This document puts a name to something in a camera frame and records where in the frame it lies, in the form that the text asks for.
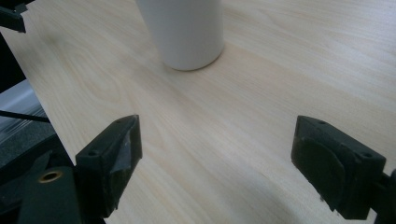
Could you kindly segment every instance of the black plastic part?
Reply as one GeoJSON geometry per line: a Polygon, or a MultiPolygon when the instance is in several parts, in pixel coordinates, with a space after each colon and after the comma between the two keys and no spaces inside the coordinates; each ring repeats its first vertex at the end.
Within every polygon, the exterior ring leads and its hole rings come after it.
{"type": "Polygon", "coordinates": [[[26,33],[21,13],[5,7],[0,7],[0,26],[26,33]]]}
{"type": "Polygon", "coordinates": [[[322,120],[299,116],[291,159],[332,210],[367,218],[383,156],[322,120]]]}
{"type": "Polygon", "coordinates": [[[391,176],[382,175],[375,183],[372,208],[378,213],[375,224],[396,223],[396,170],[391,176]]]}
{"type": "Polygon", "coordinates": [[[43,223],[83,223],[71,167],[48,169],[26,179],[18,224],[43,223]]]}
{"type": "Polygon", "coordinates": [[[1,33],[0,52],[0,92],[3,92],[25,80],[26,77],[1,33]]]}
{"type": "Polygon", "coordinates": [[[141,158],[137,115],[114,121],[77,154],[79,195],[87,216],[110,216],[141,158]]]}
{"type": "Polygon", "coordinates": [[[35,168],[40,172],[56,166],[73,167],[73,162],[55,134],[0,169],[0,223],[15,223],[21,207],[23,183],[31,170],[35,168]]]}

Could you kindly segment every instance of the white cylinder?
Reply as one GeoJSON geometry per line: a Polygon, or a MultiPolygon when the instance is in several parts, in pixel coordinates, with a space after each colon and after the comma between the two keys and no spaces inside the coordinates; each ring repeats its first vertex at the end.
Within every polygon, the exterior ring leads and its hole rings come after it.
{"type": "Polygon", "coordinates": [[[220,0],[136,0],[163,62],[194,70],[215,61],[223,49],[220,0]]]}

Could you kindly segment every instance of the wire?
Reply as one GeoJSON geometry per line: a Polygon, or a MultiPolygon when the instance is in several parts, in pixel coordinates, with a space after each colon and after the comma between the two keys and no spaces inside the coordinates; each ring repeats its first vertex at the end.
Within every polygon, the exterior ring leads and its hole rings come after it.
{"type": "Polygon", "coordinates": [[[8,112],[8,111],[4,111],[4,110],[0,110],[0,117],[7,117],[7,118],[12,118],[12,119],[28,119],[28,120],[33,120],[33,121],[50,123],[50,120],[47,118],[32,116],[32,115],[24,115],[24,114],[19,114],[19,113],[13,113],[13,112],[8,112]]]}

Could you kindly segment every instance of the screw hole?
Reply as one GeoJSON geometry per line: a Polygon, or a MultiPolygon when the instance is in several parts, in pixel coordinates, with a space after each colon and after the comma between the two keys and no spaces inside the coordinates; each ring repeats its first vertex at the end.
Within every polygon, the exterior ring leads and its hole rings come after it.
{"type": "Polygon", "coordinates": [[[62,174],[63,173],[60,172],[60,171],[52,171],[52,172],[49,172],[49,173],[46,173],[46,174],[42,175],[38,179],[38,182],[41,183],[41,184],[46,184],[46,183],[49,183],[49,182],[52,182],[52,181],[58,179],[59,177],[62,176],[62,174]]]}

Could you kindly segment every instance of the wood grain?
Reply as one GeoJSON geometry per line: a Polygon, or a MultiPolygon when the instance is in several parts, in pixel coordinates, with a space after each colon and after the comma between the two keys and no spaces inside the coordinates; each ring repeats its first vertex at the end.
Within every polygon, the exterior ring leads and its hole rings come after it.
{"type": "Polygon", "coordinates": [[[221,56],[167,68],[132,0],[36,0],[1,29],[70,155],[139,114],[144,158],[118,223],[345,221],[290,162],[297,115],[396,168],[394,1],[224,0],[221,56]]]}

